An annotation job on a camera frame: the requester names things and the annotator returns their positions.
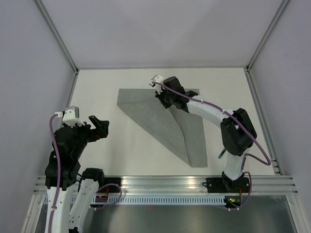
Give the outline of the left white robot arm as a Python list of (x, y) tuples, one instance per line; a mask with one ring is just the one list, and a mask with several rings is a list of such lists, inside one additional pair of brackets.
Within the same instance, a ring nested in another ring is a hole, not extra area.
[(56, 131), (51, 129), (53, 150), (45, 169), (45, 186), (48, 195), (47, 233), (81, 233), (91, 201), (96, 192), (106, 187), (104, 172), (87, 168), (80, 179), (80, 189), (72, 200), (74, 185), (80, 170), (79, 159), (88, 143), (108, 136), (109, 121), (89, 116), (94, 128), (74, 121), (64, 123)]

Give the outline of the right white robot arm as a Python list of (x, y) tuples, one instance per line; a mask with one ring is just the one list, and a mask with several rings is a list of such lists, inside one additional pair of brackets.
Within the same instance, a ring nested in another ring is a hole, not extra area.
[(227, 154), (226, 166), (222, 172), (222, 187), (228, 192), (237, 189), (243, 178), (245, 154), (253, 146), (252, 137), (257, 137), (248, 113), (242, 108), (233, 111), (222, 109), (213, 103), (207, 104), (197, 92), (186, 91), (175, 76), (164, 79), (156, 75), (151, 79), (150, 86), (156, 88), (155, 97), (166, 109), (175, 106), (186, 113), (200, 116), (220, 129)]

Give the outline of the grey cloth napkin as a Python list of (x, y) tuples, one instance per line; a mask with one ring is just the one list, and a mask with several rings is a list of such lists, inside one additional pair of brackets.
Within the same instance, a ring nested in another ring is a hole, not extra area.
[(119, 108), (153, 138), (190, 167), (207, 167), (204, 124), (201, 117), (166, 109), (151, 89), (120, 89)]

